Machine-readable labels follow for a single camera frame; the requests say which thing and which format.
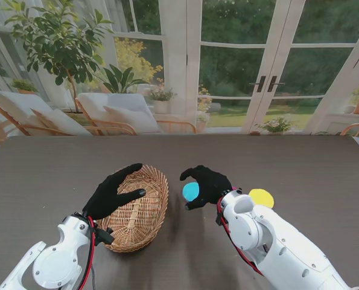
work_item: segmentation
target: gray table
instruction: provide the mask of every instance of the gray table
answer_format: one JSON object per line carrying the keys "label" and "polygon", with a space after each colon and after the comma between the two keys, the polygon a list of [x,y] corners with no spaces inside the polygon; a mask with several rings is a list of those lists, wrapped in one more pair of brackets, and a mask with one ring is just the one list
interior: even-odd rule
{"label": "gray table", "polygon": [[[179,175],[198,164],[226,174],[245,192],[268,190],[275,210],[315,242],[351,286],[359,286],[356,142],[242,135],[8,140],[0,148],[0,283],[33,244],[58,242],[57,224],[81,210],[109,173],[135,162],[168,177],[166,219],[155,240],[136,253],[97,248],[98,290],[267,289],[215,224],[214,206],[184,210]],[[86,250],[79,253],[84,259]],[[25,281],[28,289],[39,289]]]}

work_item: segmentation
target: red wire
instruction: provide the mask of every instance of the red wire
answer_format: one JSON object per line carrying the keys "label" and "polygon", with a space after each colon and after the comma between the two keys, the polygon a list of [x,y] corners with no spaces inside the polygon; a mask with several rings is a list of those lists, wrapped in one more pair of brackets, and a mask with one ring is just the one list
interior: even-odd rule
{"label": "red wire", "polygon": [[[88,216],[89,219],[89,223],[91,225],[91,228],[94,229],[94,221],[92,220],[92,218],[90,216]],[[81,287],[79,288],[79,290],[82,290],[84,288],[85,283],[87,282],[88,276],[89,276],[89,271],[91,270],[92,267],[92,262],[94,260],[94,252],[95,252],[95,232],[92,230],[92,237],[91,237],[91,243],[92,243],[92,254],[91,254],[91,259],[89,260],[89,264],[88,264],[88,271],[87,271],[87,276],[85,276],[85,279],[83,281],[83,284],[81,284]]]}
{"label": "red wire", "polygon": [[[219,213],[222,213],[222,208],[221,208],[221,201],[223,198],[220,198],[220,200],[217,203],[217,211]],[[225,229],[226,234],[229,236],[230,241],[232,242],[234,248],[237,250],[238,254],[240,254],[241,258],[249,265],[253,268],[254,271],[256,271],[258,274],[260,274],[261,276],[263,276],[263,274],[260,272],[260,270],[253,264],[253,262],[251,262],[247,257],[245,257],[244,253],[233,243],[232,239],[230,238],[230,234],[229,234],[229,228],[227,227],[225,218],[223,216],[221,216],[221,221],[223,224],[223,228]]]}

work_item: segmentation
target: woven basket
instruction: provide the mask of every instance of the woven basket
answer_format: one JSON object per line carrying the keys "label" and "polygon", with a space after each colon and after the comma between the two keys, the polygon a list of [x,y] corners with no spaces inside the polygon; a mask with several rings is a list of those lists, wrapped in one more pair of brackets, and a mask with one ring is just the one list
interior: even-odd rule
{"label": "woven basket", "polygon": [[106,247],[115,252],[132,252],[148,245],[157,235],[165,218],[168,202],[167,179],[158,169],[143,166],[126,177],[118,194],[145,189],[146,195],[115,210],[98,221],[100,228],[113,229],[115,238]]}

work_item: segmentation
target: door handle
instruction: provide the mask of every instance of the door handle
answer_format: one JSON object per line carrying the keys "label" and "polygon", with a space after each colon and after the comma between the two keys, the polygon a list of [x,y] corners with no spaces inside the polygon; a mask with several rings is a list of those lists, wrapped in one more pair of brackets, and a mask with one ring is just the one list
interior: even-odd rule
{"label": "door handle", "polygon": [[277,76],[273,76],[272,79],[270,80],[268,92],[271,92],[275,85],[284,85],[285,84],[285,83],[276,83],[276,79],[277,79]]}
{"label": "door handle", "polygon": [[266,76],[261,76],[259,83],[249,83],[251,86],[258,85],[257,92],[262,91],[262,87],[264,86]]}

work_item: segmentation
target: yellow disc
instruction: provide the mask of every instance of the yellow disc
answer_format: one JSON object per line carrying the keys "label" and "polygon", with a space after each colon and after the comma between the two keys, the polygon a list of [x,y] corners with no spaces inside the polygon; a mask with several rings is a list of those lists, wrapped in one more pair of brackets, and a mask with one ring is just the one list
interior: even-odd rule
{"label": "yellow disc", "polygon": [[264,189],[252,189],[249,192],[249,196],[253,199],[255,204],[265,205],[272,208],[275,204],[273,196]]}

